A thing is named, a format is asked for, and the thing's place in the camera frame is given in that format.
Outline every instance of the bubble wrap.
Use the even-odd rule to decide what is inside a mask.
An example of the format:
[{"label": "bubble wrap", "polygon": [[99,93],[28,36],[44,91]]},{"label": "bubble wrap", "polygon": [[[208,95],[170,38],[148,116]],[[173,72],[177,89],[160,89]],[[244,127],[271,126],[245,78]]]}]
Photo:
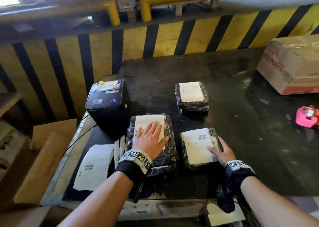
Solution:
[{"label": "bubble wrap", "polygon": [[[176,169],[176,161],[179,156],[176,151],[176,145],[174,140],[174,131],[172,127],[171,117],[164,115],[164,136],[169,136],[169,140],[165,145],[165,149],[162,150],[160,155],[153,160],[152,169],[148,174],[150,176],[156,176],[165,172],[171,172]],[[135,119],[136,116],[131,117],[130,127],[127,129],[127,149],[130,150],[133,147],[133,138],[135,132]]]},{"label": "bubble wrap", "polygon": [[182,113],[186,112],[207,112],[209,110],[209,95],[207,93],[204,84],[199,82],[199,86],[202,90],[204,100],[202,102],[182,102],[181,101],[181,90],[180,85],[175,84],[175,96],[177,101],[177,106],[181,110]]},{"label": "bubble wrap", "polygon": [[[217,134],[215,132],[215,129],[214,128],[208,128],[208,130],[209,130],[209,135],[210,135],[210,137],[212,139],[212,142],[214,142],[213,138],[217,139]],[[215,146],[215,148],[220,150],[219,143],[217,145],[214,145],[214,146]],[[204,164],[201,164],[201,165],[192,165],[192,164],[190,164],[189,161],[188,161],[188,156],[187,156],[186,146],[185,146],[185,141],[184,140],[181,141],[181,147],[182,147],[182,150],[183,150],[184,163],[185,163],[185,166],[187,168],[192,169],[192,170],[197,170],[197,169],[200,169],[201,167],[203,167],[204,165],[209,164],[209,163],[204,163]]]}]

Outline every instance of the wall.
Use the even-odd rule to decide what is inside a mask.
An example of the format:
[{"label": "wall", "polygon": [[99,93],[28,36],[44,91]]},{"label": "wall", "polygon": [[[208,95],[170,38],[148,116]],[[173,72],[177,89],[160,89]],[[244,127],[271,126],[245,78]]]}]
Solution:
[{"label": "wall", "polygon": [[81,118],[96,81],[122,62],[263,47],[319,33],[319,4],[0,45],[0,92],[20,92],[12,117],[34,124]]}]

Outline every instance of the finger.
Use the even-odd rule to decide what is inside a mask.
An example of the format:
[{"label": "finger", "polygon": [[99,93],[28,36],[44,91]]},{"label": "finger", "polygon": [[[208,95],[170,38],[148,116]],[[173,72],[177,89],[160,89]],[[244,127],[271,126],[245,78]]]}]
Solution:
[{"label": "finger", "polygon": [[153,124],[152,124],[152,127],[150,128],[150,130],[149,130],[149,134],[153,134],[154,133],[154,131],[155,131],[155,129],[156,129],[156,127],[157,127],[157,121],[155,120],[154,122],[153,122]]},{"label": "finger", "polygon": [[142,135],[142,127],[140,126],[139,128],[138,128],[138,133],[137,133],[137,138],[140,138],[141,137],[141,135]]},{"label": "finger", "polygon": [[163,149],[168,140],[169,140],[169,137],[168,137],[168,136],[164,137],[164,138],[159,142],[159,148],[160,148],[160,149]]},{"label": "finger", "polygon": [[224,152],[233,152],[231,148],[229,148],[229,146],[227,145],[227,143],[223,140],[223,138],[219,137],[218,136],[218,139],[219,139],[219,142],[221,143],[221,146],[223,147],[224,149]]},{"label": "finger", "polygon": [[162,124],[159,124],[154,132],[154,136],[160,137],[160,131],[162,130]]},{"label": "finger", "polygon": [[152,122],[150,122],[148,125],[146,125],[143,134],[147,134],[147,133],[149,132],[149,130],[150,130],[151,127],[152,127]]},{"label": "finger", "polygon": [[212,152],[215,156],[217,157],[221,157],[222,156],[222,152],[220,152],[218,149],[213,148],[211,146],[207,146],[207,149]]}]

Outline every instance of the hand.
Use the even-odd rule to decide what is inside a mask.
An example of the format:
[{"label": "hand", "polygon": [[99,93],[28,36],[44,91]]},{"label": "hand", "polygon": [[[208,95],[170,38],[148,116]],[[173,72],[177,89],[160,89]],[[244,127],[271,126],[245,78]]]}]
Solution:
[{"label": "hand", "polygon": [[169,137],[166,136],[159,142],[161,129],[162,125],[157,126],[157,121],[155,121],[153,124],[149,123],[142,134],[142,127],[140,126],[133,144],[133,149],[144,151],[151,160],[154,160],[159,156],[169,139]]},{"label": "hand", "polygon": [[218,139],[224,149],[224,152],[219,151],[216,148],[213,148],[211,146],[207,146],[207,149],[212,152],[215,156],[217,156],[219,163],[223,166],[226,167],[227,166],[227,162],[231,161],[231,160],[236,160],[236,157],[232,151],[231,148],[229,148],[229,146],[226,144],[226,142],[218,136]]}]

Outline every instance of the black table surface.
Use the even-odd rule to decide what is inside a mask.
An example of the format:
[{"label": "black table surface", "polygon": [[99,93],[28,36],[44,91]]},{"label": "black table surface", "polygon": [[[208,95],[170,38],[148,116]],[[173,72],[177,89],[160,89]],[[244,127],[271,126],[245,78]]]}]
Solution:
[{"label": "black table surface", "polygon": [[[127,83],[131,114],[168,114],[181,156],[175,172],[148,180],[143,197],[152,193],[170,199],[214,197],[220,165],[200,171],[186,169],[179,135],[210,127],[269,188],[281,195],[319,195],[319,132],[294,121],[299,107],[319,105],[318,94],[276,92],[256,71],[263,51],[241,49],[124,62],[118,78]],[[182,115],[177,108],[175,84],[192,81],[201,81],[209,93],[206,115]],[[63,199],[79,200],[70,197],[71,189],[69,186]]]}]

